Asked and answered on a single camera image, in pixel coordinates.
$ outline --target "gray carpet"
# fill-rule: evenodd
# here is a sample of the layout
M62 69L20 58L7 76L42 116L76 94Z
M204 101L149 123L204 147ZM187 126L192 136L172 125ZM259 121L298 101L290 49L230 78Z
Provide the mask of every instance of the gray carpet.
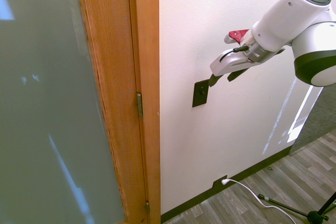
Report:
M336 129L336 84L324 87L291 152Z

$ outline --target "wood trim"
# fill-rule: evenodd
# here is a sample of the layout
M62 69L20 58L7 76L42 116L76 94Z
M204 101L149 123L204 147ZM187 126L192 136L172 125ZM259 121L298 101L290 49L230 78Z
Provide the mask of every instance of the wood trim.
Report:
M146 224L129 0L79 2L125 223Z
M142 93L146 197L150 224L161 220L159 0L130 0L137 89Z
M290 149L292 148L292 146L287 147L286 149L268 157L267 159L264 159L263 161L259 162L258 164L255 164L254 166L247 168L246 170L242 171L241 173L238 173L237 175L233 176L231 179L235 180L235 181L241 181L249 176L251 176L254 173L257 173L259 170L266 168L267 166L275 163L276 161L282 159L283 157L286 157L289 152ZM224 176L222 178L219 178L218 180L214 181L212 188L210 188L209 190L197 195L196 197L188 200L185 203L182 203L181 205L173 208L172 210L164 213L161 216L161 223L164 223L172 218L174 218L175 216L183 213L184 211L198 205L199 203L209 199L210 197L218 194L220 191L225 190L226 188L230 187L231 185L233 185L233 182L229 182L227 183L225 186L222 185L222 180L227 178L227 176Z

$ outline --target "white cable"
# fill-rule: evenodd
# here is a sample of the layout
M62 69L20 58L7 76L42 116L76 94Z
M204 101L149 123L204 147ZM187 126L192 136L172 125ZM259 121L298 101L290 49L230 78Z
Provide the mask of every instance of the white cable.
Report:
M228 179L228 178L227 178L227 179L223 179L223 180L222 180L222 184L223 184L223 185L226 185L229 181L232 181L232 182L234 182L234 183L240 184L241 186L244 186L247 190L249 190L249 191L253 194L253 196L257 199L257 201L258 201L260 204L262 204L264 207L278 209L279 211L281 211L281 212L283 212L285 215L287 215L288 218L291 219L291 221L292 221L294 224L296 224L296 222L293 220L293 218L292 218L288 213L286 213L285 211L283 211L281 208L276 207L276 206L265 206L265 205L261 202L261 200L258 198L258 196L257 196L257 195L256 195L250 188L248 188L247 186L243 185L242 183L240 183L240 182L238 182L238 181L235 181L235 180L233 180L233 179Z

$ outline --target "black switch plate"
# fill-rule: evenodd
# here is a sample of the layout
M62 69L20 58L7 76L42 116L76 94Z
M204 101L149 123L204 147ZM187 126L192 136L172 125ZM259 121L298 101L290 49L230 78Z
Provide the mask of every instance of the black switch plate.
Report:
M208 98L209 80L199 81L195 83L193 107L206 103Z

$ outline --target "door hinge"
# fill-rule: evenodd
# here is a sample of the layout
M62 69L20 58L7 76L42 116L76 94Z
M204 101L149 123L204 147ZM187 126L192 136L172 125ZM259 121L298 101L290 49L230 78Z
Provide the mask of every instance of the door hinge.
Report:
M140 93L136 93L136 97L138 98L138 114L139 117L142 118L143 114L142 114L142 97Z
M147 213L149 214L150 207L149 207L149 202L148 202L148 200L146 201L146 209L147 209Z

